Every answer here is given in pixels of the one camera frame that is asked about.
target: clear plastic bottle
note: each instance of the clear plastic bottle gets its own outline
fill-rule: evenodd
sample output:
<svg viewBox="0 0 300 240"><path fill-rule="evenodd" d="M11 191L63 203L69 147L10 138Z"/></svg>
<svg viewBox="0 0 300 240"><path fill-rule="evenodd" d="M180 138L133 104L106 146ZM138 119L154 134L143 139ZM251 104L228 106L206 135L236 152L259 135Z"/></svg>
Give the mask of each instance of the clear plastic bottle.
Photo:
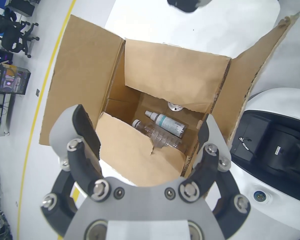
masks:
<svg viewBox="0 0 300 240"><path fill-rule="evenodd" d="M186 146L182 144L180 138L172 135L171 133L157 126L153 122L144 124L140 120L136 119L133 121L132 126L144 135L150 137L153 146L156 148L162 148L163 146L171 146L173 148L178 149L182 153L185 153L187 150Z"/></svg>
<svg viewBox="0 0 300 240"><path fill-rule="evenodd" d="M167 130L179 138L183 137L183 134L187 128L184 124L177 122L176 120L173 120L162 113L158 114L145 111L144 114L154 121L157 126L162 127L164 130Z"/></svg>

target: white table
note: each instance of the white table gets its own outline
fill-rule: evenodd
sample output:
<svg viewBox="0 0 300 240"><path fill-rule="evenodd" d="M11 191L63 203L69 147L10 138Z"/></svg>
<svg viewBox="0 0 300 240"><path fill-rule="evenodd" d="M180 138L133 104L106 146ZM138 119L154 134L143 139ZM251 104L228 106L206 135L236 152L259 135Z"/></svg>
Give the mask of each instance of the white table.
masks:
<svg viewBox="0 0 300 240"><path fill-rule="evenodd" d="M277 0L212 0L184 13L167 0L116 0L105 28L123 38L237 57L274 26Z"/></svg>

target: camera lens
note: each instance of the camera lens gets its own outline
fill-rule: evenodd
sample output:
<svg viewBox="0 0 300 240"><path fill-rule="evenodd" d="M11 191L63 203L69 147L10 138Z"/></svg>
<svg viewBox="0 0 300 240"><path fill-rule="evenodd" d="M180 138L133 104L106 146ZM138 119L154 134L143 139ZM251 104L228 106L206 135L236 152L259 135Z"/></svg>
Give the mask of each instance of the camera lens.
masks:
<svg viewBox="0 0 300 240"><path fill-rule="evenodd" d="M264 202L266 199L267 199L267 196L266 194L263 192L263 191L256 191L254 194L253 194L253 197L256 201L258 202Z"/></svg>

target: white sticker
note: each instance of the white sticker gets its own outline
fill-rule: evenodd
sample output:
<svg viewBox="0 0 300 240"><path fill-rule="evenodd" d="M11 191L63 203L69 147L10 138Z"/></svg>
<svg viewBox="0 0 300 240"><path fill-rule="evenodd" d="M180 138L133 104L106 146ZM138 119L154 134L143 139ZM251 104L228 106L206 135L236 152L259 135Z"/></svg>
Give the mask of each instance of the white sticker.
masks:
<svg viewBox="0 0 300 240"><path fill-rule="evenodd" d="M180 137L182 135L182 130L185 127L184 124L181 124L163 114L160 114L155 122L158 126L162 127L164 130L167 130L171 134Z"/></svg>
<svg viewBox="0 0 300 240"><path fill-rule="evenodd" d="M278 146L278 147L277 147L277 149L275 150L275 153L274 153L275 155L278 155L278 154L279 154L280 148L281 148L281 146Z"/></svg>

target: cardboard box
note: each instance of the cardboard box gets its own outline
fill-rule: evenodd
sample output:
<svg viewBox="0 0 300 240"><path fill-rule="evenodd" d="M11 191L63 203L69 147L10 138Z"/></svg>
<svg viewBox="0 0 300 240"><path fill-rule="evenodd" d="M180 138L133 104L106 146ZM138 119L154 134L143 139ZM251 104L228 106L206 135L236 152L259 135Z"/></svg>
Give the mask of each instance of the cardboard box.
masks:
<svg viewBox="0 0 300 240"><path fill-rule="evenodd" d="M297 18L281 20L254 46L231 59L124 40L72 15L56 59L39 143L49 145L49 132L59 115L82 104L101 140L101 159L123 177L138 186L153 186L180 174L187 176L205 115L214 116L230 145L261 68ZM173 112L167 101L185 109ZM134 119L149 122L146 110L188 126L182 138L188 146L186 155L172 147L153 149L149 137L130 126Z"/></svg>

